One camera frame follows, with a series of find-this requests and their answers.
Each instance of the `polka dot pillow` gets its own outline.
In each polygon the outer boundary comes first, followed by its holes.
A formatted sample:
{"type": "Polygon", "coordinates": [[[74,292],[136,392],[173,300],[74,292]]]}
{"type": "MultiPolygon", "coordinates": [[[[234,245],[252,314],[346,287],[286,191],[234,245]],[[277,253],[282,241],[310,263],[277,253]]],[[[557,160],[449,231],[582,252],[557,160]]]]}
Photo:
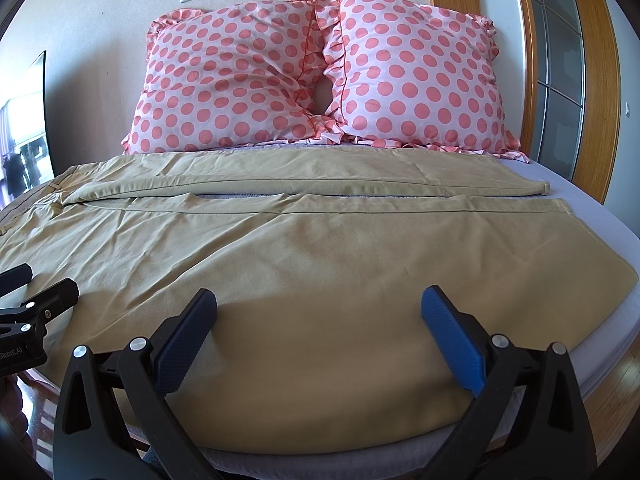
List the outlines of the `polka dot pillow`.
{"type": "Polygon", "coordinates": [[[316,2],[334,84],[326,136],[390,148],[518,149],[504,127],[489,19],[407,0],[316,2]]]}
{"type": "Polygon", "coordinates": [[[208,150],[316,135],[326,63],[314,3],[180,9],[147,34],[148,65],[126,153],[208,150]]]}

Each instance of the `blue gripper pad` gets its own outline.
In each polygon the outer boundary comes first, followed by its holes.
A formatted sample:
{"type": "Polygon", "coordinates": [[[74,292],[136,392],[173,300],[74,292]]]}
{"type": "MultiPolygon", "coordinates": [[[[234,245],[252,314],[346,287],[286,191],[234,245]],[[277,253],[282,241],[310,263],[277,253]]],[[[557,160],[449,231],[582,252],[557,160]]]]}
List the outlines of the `blue gripper pad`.
{"type": "Polygon", "coordinates": [[[486,380],[484,358],[432,286],[422,294],[420,313],[458,384],[477,397],[486,380]]]}
{"type": "Polygon", "coordinates": [[[154,388],[159,395],[180,388],[217,316],[216,297],[201,288],[180,316],[165,319],[151,336],[154,388]]]}

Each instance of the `hand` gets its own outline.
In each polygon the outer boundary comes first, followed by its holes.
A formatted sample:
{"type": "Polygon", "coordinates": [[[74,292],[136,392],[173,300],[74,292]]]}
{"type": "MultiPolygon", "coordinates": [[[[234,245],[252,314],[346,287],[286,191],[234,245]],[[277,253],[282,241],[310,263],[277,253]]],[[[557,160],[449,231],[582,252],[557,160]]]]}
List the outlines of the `hand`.
{"type": "Polygon", "coordinates": [[[0,377],[0,412],[14,430],[18,440],[33,456],[33,443],[27,434],[29,421],[22,412],[22,392],[18,387],[18,377],[15,375],[0,377]]]}

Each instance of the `beige wall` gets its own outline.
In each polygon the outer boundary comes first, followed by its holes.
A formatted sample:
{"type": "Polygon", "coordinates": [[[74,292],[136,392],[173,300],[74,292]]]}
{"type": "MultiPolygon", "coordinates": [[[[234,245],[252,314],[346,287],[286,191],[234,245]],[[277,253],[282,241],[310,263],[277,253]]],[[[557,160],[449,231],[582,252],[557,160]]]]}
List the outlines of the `beige wall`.
{"type": "Polygon", "coordinates": [[[211,10],[244,1],[252,0],[26,0],[0,41],[0,104],[46,49],[56,169],[117,155],[142,90],[149,23],[179,7],[211,10]]]}

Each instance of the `pillow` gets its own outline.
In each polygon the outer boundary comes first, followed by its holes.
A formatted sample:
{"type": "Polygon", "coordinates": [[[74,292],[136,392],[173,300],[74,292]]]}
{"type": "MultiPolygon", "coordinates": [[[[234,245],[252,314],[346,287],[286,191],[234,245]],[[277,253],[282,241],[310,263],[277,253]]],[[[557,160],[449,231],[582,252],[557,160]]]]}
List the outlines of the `pillow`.
{"type": "Polygon", "coordinates": [[[328,115],[335,124],[326,124],[332,140],[476,153],[518,149],[504,127],[491,20],[407,0],[316,1],[324,73],[334,84],[328,115]]]}
{"type": "Polygon", "coordinates": [[[312,1],[174,10],[152,23],[147,38],[126,153],[315,136],[313,88],[326,63],[312,1]]]}

